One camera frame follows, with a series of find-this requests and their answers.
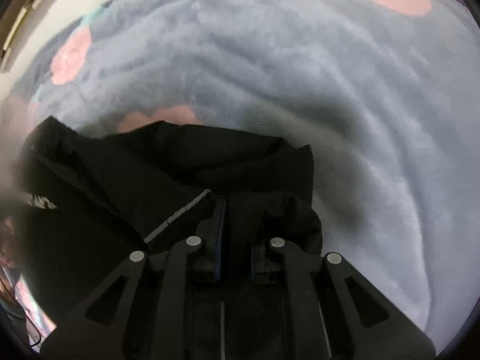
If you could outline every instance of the triangular cutout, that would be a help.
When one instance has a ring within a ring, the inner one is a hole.
[[[352,296],[360,322],[364,327],[372,327],[388,319],[388,312],[358,284],[351,276],[345,279],[346,286]]]
[[[122,298],[127,281],[127,277],[120,276],[117,281],[102,294],[100,299],[88,308],[85,317],[104,326],[110,326],[115,318],[117,307]]]

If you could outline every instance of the black jacket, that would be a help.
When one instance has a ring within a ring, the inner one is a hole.
[[[258,238],[321,251],[311,150],[281,138],[159,122],[90,139],[49,118],[28,137],[18,172],[22,273],[56,323],[130,252],[165,251],[195,234],[219,197],[234,280],[249,274]]]

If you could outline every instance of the black garment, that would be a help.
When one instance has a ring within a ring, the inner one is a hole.
[[[311,150],[281,138],[159,122],[89,139],[49,118],[19,164],[20,189],[55,207],[39,198],[14,219],[22,273],[54,322],[130,252],[169,250],[195,234],[219,197],[228,207],[232,282],[250,274],[258,238],[283,237],[315,254],[322,247]]]

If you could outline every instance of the gray blanket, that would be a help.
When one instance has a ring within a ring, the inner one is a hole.
[[[480,295],[479,35],[457,0],[112,0],[39,53],[2,130],[163,119],[310,144],[323,253],[441,350]]]

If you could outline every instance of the round metal pin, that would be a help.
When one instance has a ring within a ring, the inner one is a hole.
[[[192,235],[191,237],[187,238],[186,243],[188,246],[198,246],[202,243],[202,239],[196,235]]]
[[[270,240],[270,245],[274,248],[282,248],[285,246],[285,240],[283,238],[275,237]]]
[[[138,263],[142,261],[145,258],[145,253],[143,253],[141,250],[136,250],[130,253],[130,260],[133,261],[134,263]]]
[[[327,261],[330,264],[340,264],[342,262],[342,256],[340,256],[338,253],[328,253],[327,254]]]

